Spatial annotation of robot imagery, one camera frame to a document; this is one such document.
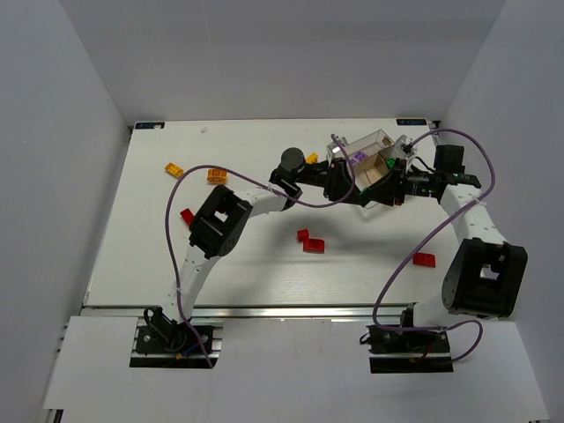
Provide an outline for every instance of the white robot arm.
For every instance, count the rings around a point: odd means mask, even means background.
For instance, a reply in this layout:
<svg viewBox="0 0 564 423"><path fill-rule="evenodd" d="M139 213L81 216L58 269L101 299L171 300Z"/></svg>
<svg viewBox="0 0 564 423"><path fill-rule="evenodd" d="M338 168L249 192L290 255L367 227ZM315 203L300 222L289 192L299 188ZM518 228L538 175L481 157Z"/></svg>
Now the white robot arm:
<svg viewBox="0 0 564 423"><path fill-rule="evenodd" d="M481 189L471 185L451 185L444 190L441 206L451 216L480 194ZM456 218L452 222L452 226L455 229L458 244L463 244L464 240L481 240L486 244L502 248L507 243L507 240L500 234L492 222L484 204L474 205L469 211ZM483 271L480 276L482 278L486 277ZM413 326L449 327L468 320L468 315L451 314L444 306L443 298L445 299L444 302L448 302L448 298L451 298L452 294L452 292L438 293L428 301L415 304L413 307Z"/></svg>
<svg viewBox="0 0 564 423"><path fill-rule="evenodd" d="M294 200L301 196L298 183L323 188L323 196L330 201L360 206L372 201L401 205L406 195L431 197L452 216L481 192L478 178L464 173L463 156L463 147L437 147L432 172L409 168L409 160L396 157L387 161L389 171L380 181L360 190L351 188L344 159L307 164L299 149L290 148L282 154L270 182ZM155 318L145 317L152 329L168 334L162 337L165 343L170 344L178 331L174 322L183 320L177 299L184 315L190 318L205 279L215 263L235 247L247 220L268 212L282 212L293 205L291 199L265 189L233 193L218 186L213 190L190 223L180 287L174 284L162 301L163 307L151 309ZM405 310L408 318L406 322L402 319L403 326L448 327L467 320L468 315L494 318L509 316L513 311L527 263L525 250L506 241L483 204L473 206L452 225L460 247L443 280L442 292Z"/></svg>
<svg viewBox="0 0 564 423"><path fill-rule="evenodd" d="M284 210L287 201L285 198L277 196L276 194L264 189L246 189L242 191L235 191L234 194L242 202L246 202L250 206L248 219L261 214L268 214L269 212L281 212ZM233 238L226 243L229 248L226 253L235 246L237 241L238 238ZM184 259L180 269L180 298L182 301L182 310L184 315L188 318L192 315L194 303L196 302L197 296L200 294L202 286L204 286L206 278L219 259L220 256L206 257L206 253L204 253L204 251L197 245L190 243L188 246L186 258ZM168 316L168 318L181 322L182 318L179 314L177 303L177 298L179 297L176 295L177 291L178 288L174 282L171 292L162 302L163 312L166 316Z"/></svg>

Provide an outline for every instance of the clear plastic box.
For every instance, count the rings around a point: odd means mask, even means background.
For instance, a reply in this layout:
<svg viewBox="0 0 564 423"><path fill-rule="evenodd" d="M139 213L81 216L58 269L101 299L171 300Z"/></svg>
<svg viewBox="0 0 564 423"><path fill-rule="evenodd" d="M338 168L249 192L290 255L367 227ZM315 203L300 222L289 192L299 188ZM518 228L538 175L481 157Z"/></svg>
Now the clear plastic box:
<svg viewBox="0 0 564 423"><path fill-rule="evenodd" d="M352 161L356 186L361 191L388 174L388 160L394 159L394 146L394 141L383 130L377 130L345 146L345 151ZM343 153L334 143L328 146L328 154L329 160L343 157Z"/></svg>

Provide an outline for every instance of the purple cable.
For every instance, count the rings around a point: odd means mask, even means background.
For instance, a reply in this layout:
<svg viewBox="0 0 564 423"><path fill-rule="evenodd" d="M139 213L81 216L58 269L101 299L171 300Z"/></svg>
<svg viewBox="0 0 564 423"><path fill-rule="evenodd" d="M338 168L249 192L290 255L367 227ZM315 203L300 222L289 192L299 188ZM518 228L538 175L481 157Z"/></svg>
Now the purple cable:
<svg viewBox="0 0 564 423"><path fill-rule="evenodd" d="M454 212L451 216L449 216L448 219L444 220L429 235L427 235L423 239L423 241L421 241L417 245L417 247L415 247L412 250L412 252L410 252L407 255L407 257L404 259L404 261L391 274L390 279L388 279L388 282L386 282L386 285L384 285L384 288L380 292L380 295L378 296L378 299L376 300L376 303L374 304L374 309L372 311L372 320L374 321L375 326L377 326L378 328L380 328L382 330L395 331L395 332L416 332L416 331L420 331L420 330L453 330L453 329L456 329L456 328L462 326L463 324L467 324L467 323L477 324L478 328L479 328L479 333L478 333L478 337L476 338L476 341L474 342L474 344L472 344L472 346L464 354L459 355L458 357L456 357L455 359L453 359L451 361L451 362L454 363L454 362L460 361L460 360L464 359L465 357L467 357L468 355L470 355L476 349L476 347L478 346L479 341L482 339L482 335L484 334L484 327L482 326L482 323L479 320L475 320L475 319L466 320L464 322L453 324L452 326L449 326L448 328L433 327L433 326L423 327L423 328L398 328L396 326L386 326L386 325L380 324L380 323L378 323L378 319L377 319L378 308L382 305L382 300L383 300L384 296L386 295L386 293L390 289L391 284L393 284L394 281L396 280L397 275L399 275L399 273L404 269L404 267L413 259L413 256L415 256L415 254L417 254L419 252L419 250L422 249L425 246L425 244L427 244L435 235L437 235L447 225L452 223L458 216L466 213L468 210L470 210L478 202L482 201L484 198L489 196L489 194L492 192L492 190L494 189L494 186L495 186L494 165L492 164L492 161L488 157L486 150L484 150L484 147L482 147L482 145L480 145L480 143L476 139L474 139L470 135L466 134L465 132L462 132L461 130L450 130L450 129L430 130L429 132L426 132L425 134L416 138L411 143L411 145L414 146L419 141L421 141L423 138L428 137L429 135L437 134L439 132L452 132L453 134L460 135L462 137L469 139L470 141L472 141L472 143L474 145L476 145L476 147L478 147L479 151L484 156L484 159L486 160L487 166L490 170L490 175L491 175L491 179L492 179L491 182L490 182L490 186L482 194L480 194L476 199L470 201L468 204L464 205L463 207L458 209L456 212Z"/></svg>
<svg viewBox="0 0 564 423"><path fill-rule="evenodd" d="M343 201L345 201L353 193L354 187L355 187L355 177L354 177L354 170L353 170L353 164L351 162L351 159L349 158L348 154L346 153L345 148L341 145L340 141L338 141L338 138L334 134L331 135L331 138L333 139L333 141L335 141L335 144L337 144L337 147L341 150L341 152L345 156L346 163L347 163L349 169L351 170L351 180L352 180L351 187L346 192L346 194L344 194L337 201L333 201L331 203L327 203L327 204L305 203L305 202L300 201L298 199L291 198L285 192L279 191L277 189L272 189L268 185L264 185L263 183L255 181L254 179L251 179L251 178L245 176L244 174L240 174L238 172L235 172L234 170L228 169L227 167L221 167L221 166L215 166L215 165L194 166L193 168L188 169L186 172L184 172L184 174L178 179L178 181L174 185L173 190L170 193L170 197L168 198L167 210L165 211L165 235L167 237L168 253L170 254L171 260L173 261L174 278L175 278L175 281L176 281L176 303L178 304L178 313L180 314L180 317L182 318L184 323L186 323L186 326L188 326L189 329L196 336L197 343L200 346L200 349L202 350L202 353L204 354L204 357L207 360L210 368L212 368L213 365L212 365L212 361L210 360L210 356L208 355L207 351L205 350L204 341L202 341L202 338L200 337L200 334L197 332L197 329L189 322L189 319L186 318L186 315L184 314L184 310L182 310L182 298L181 298L181 293L180 293L180 289L181 289L180 272L178 271L178 263L176 262L176 255L174 254L173 243L172 243L172 240L170 238L170 209L172 208L174 195L176 194L178 187L180 187L180 184L182 183L182 181L184 181L184 179L189 174L191 174L192 172L195 172L195 171L200 170L200 169L215 168L215 169L219 169L219 170L224 170L224 171L226 171L226 172L228 172L228 173L230 173L234 176L237 176L238 178L241 178L244 181L247 181L247 182L250 182L250 183L256 185L259 188L269 190L269 191L273 192L274 194L276 194L277 196L284 197L284 198L286 198L286 199L288 199L288 200L290 200L290 201L292 201L296 204L304 205L304 206L312 208L312 209L324 209L326 207L331 207L335 204L339 204L339 203L342 203Z"/></svg>

